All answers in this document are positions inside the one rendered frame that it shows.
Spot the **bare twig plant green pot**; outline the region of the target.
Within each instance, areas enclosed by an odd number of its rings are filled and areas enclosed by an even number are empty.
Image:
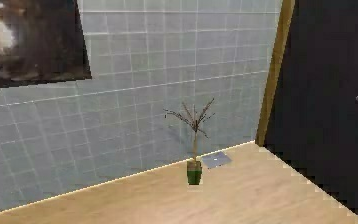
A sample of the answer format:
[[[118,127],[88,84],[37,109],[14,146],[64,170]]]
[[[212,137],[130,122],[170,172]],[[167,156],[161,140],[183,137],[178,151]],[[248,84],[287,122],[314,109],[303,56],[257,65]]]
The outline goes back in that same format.
[[[214,103],[215,99],[212,98],[209,102],[205,104],[203,109],[198,112],[196,105],[192,106],[192,109],[189,109],[185,102],[182,103],[182,108],[184,113],[176,112],[173,110],[165,109],[165,116],[172,115],[179,119],[180,121],[187,124],[193,132],[192,140],[192,156],[186,162],[186,176],[187,183],[189,185],[199,185],[202,179],[203,167],[202,162],[197,159],[198,157],[198,135],[202,134],[204,137],[208,138],[208,134],[202,129],[202,124],[214,116],[214,113],[211,115],[207,114],[207,111],[210,109],[211,105]]]

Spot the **grey flat laptop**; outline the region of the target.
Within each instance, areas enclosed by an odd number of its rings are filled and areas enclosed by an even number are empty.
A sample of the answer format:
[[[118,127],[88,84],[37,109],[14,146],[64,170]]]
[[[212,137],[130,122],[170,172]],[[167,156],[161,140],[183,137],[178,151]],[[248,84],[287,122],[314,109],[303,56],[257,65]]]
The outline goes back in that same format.
[[[226,165],[231,162],[231,158],[224,152],[215,152],[202,157],[203,163],[208,169]]]

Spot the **black room door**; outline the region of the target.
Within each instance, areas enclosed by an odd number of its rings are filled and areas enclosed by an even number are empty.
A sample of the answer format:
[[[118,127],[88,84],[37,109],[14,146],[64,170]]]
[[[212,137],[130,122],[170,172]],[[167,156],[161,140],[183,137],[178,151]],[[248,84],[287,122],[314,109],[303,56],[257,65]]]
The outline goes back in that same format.
[[[358,216],[358,0],[293,0],[264,145]]]

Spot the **dark framed wall picture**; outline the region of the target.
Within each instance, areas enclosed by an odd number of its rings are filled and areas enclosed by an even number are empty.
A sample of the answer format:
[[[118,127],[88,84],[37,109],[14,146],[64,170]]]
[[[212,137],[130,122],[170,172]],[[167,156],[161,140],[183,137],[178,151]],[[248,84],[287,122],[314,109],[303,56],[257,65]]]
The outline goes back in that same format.
[[[0,88],[91,77],[78,0],[0,0]]]

